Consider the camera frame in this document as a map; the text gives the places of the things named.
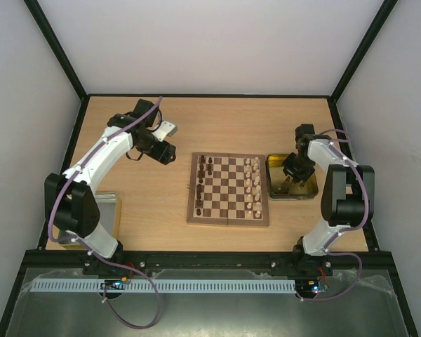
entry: white wall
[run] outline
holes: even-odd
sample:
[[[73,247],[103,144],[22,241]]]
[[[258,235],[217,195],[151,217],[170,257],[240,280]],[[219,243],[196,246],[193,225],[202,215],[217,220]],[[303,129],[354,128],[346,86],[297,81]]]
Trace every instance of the white wall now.
[[[421,0],[398,2],[339,108],[357,160],[375,169],[379,244],[421,335]]]
[[[88,93],[331,94],[382,0],[40,0]]]
[[[79,99],[21,0],[0,0],[0,319],[44,223]]]

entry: table surface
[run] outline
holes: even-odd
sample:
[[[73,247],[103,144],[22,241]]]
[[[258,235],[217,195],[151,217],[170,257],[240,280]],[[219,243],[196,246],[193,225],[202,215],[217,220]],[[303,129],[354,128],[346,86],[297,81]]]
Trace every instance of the table surface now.
[[[138,99],[91,97],[72,163],[100,138],[110,117],[132,111]],[[188,225],[188,184],[193,152],[290,153],[300,124],[313,124],[317,132],[333,128],[325,99],[164,98],[161,110],[165,120],[178,125],[178,132],[168,139],[177,147],[176,161],[164,166],[149,157],[122,157],[98,188],[116,192],[122,200],[119,240],[125,250],[291,251],[316,225],[325,179],[320,168],[320,192],[314,200],[269,200],[268,228]],[[137,150],[130,155],[137,158]],[[63,249],[50,241],[46,248]],[[346,233],[333,250],[367,251],[363,231]]]

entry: black corner post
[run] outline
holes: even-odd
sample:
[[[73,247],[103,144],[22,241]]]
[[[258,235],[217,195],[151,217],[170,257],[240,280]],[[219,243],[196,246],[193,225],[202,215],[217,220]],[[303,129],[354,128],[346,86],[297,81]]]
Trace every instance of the black corner post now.
[[[397,2],[398,0],[384,0],[382,3],[379,11],[374,17],[374,20],[372,21],[370,27],[365,33],[365,36],[359,44],[359,47],[357,47],[354,56],[352,56],[351,61],[349,61],[349,64],[343,73],[342,78],[338,82],[334,92],[332,93],[332,96],[330,97],[335,104],[340,99],[343,91],[346,89],[349,81],[356,72],[357,67],[359,67],[360,62],[362,62],[365,54],[368,52],[371,44],[373,44],[374,39],[376,38],[377,34],[379,34],[380,29],[384,25],[388,15],[390,15],[394,5],[396,5]]]
[[[30,13],[33,15],[34,20],[39,26],[39,29],[46,38],[48,44],[50,45],[51,50],[55,54],[59,63],[61,64],[61,67],[67,75],[67,78],[72,84],[79,99],[81,101],[85,100],[87,96],[86,91],[84,90],[83,85],[79,81],[78,76],[76,75],[72,65],[70,64],[70,61],[67,58],[64,49],[62,49],[62,46],[58,41],[55,32],[51,28],[50,23],[48,22],[47,17],[45,16],[44,11],[41,8],[41,5],[39,5],[39,2],[37,0],[24,0],[24,2],[27,5]]]

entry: robotic arm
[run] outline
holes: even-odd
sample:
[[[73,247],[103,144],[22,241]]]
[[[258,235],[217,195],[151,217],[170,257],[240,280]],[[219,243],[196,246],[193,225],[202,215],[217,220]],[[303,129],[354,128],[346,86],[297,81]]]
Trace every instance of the robotic arm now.
[[[368,218],[374,209],[374,170],[346,158],[333,146],[330,137],[315,134],[312,124],[302,124],[295,130],[298,154],[290,154],[283,162],[283,172],[294,183],[305,183],[315,172],[318,164],[326,172],[326,182],[321,198],[322,219],[316,227],[301,237],[293,252],[297,260],[306,256],[324,256],[330,246],[345,233],[358,227],[365,216],[365,197]],[[361,177],[356,179],[353,166]]]
[[[137,123],[137,119],[145,114],[147,116]],[[94,194],[101,180],[133,147],[140,151],[139,159],[146,154],[164,165],[176,159],[176,147],[164,139],[173,136],[177,126],[161,120],[154,130],[149,129],[158,115],[162,116],[159,107],[150,101],[139,100],[132,112],[116,114],[108,121],[99,141],[78,163],[62,175],[50,174],[45,181],[45,210],[49,219],[60,191],[73,177],[61,196],[54,223],[60,230],[80,237],[103,258],[111,258],[119,243],[100,224],[100,211]]]

